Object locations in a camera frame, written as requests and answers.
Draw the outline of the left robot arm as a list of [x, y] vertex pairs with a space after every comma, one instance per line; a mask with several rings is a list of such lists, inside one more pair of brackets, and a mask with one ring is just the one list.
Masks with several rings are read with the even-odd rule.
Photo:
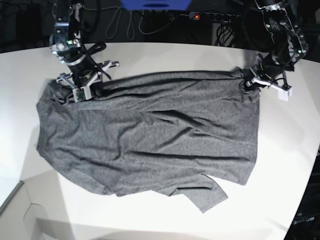
[[[263, 27], [273, 42], [272, 49], [263, 49], [256, 45], [249, 35], [246, 18], [253, 6], [262, 14]], [[287, 82], [286, 72], [293, 72], [295, 64], [304, 58], [309, 50], [289, 1], [249, 0], [244, 3], [241, 24], [244, 36], [252, 48], [268, 53], [265, 57], [260, 53], [256, 56], [255, 64], [249, 68], [244, 78], [245, 90], [273, 88], [277, 90], [278, 98], [287, 102], [293, 95], [293, 89]]]

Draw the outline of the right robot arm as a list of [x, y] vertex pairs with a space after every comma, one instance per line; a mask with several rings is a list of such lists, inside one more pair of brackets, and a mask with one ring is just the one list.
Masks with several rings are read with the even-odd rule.
[[49, 39], [52, 54], [70, 70], [70, 73], [61, 73], [56, 82], [71, 89], [76, 103], [100, 96], [103, 76], [111, 80], [107, 70], [120, 65], [118, 61], [97, 63], [93, 59], [92, 55], [106, 49], [104, 42], [85, 47], [83, 9], [82, 0], [55, 1], [52, 9], [54, 30]]

